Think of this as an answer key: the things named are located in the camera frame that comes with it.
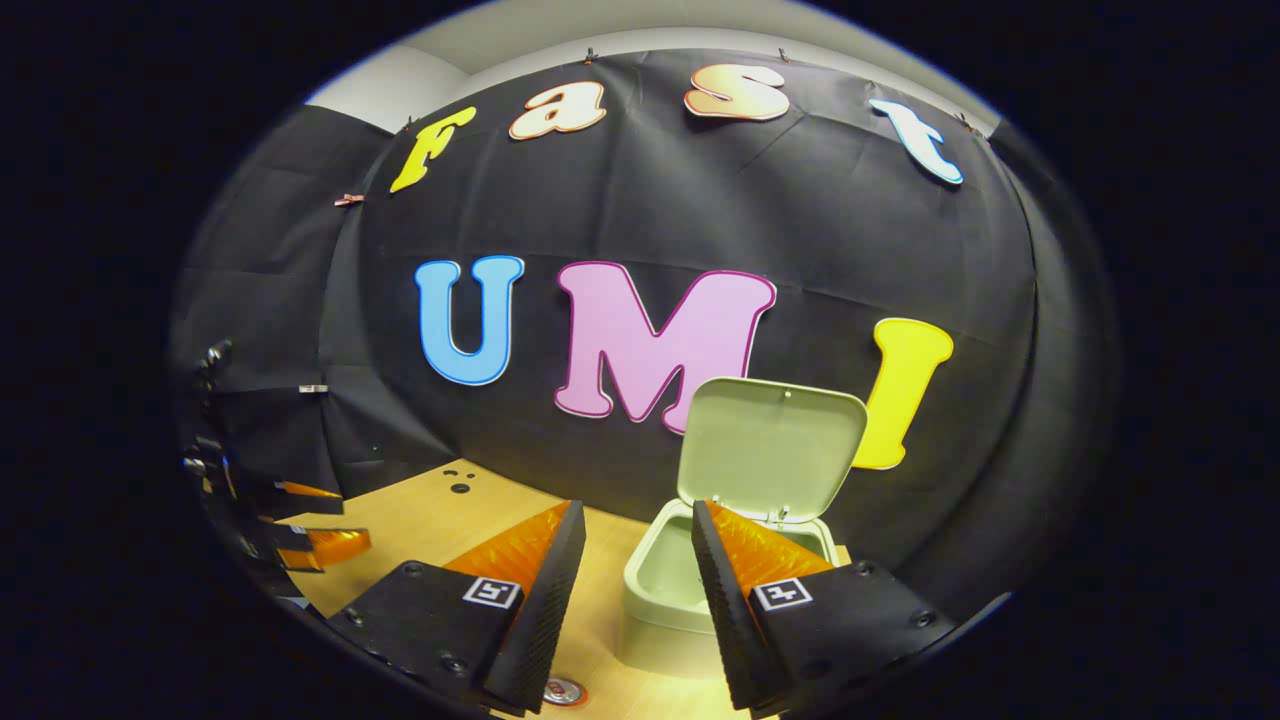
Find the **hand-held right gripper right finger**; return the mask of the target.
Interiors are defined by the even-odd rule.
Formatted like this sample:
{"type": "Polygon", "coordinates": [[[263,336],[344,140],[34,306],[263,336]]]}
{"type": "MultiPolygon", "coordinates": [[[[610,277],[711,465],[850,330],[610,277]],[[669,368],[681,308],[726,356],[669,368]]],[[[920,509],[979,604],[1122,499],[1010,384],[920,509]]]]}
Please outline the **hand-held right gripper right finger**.
{"type": "Polygon", "coordinates": [[[878,562],[835,566],[719,503],[694,503],[692,547],[740,710],[831,712],[959,633],[878,562]]]}

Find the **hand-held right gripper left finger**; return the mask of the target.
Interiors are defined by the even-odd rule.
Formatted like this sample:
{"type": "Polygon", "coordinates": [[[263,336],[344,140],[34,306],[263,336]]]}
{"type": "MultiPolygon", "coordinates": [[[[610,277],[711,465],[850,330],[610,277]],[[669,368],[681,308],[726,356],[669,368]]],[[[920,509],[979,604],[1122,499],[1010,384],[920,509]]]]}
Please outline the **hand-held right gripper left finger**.
{"type": "Polygon", "coordinates": [[[582,503],[564,501],[444,566],[402,562],[328,623],[449,700],[539,714],[585,539],[582,503]]]}

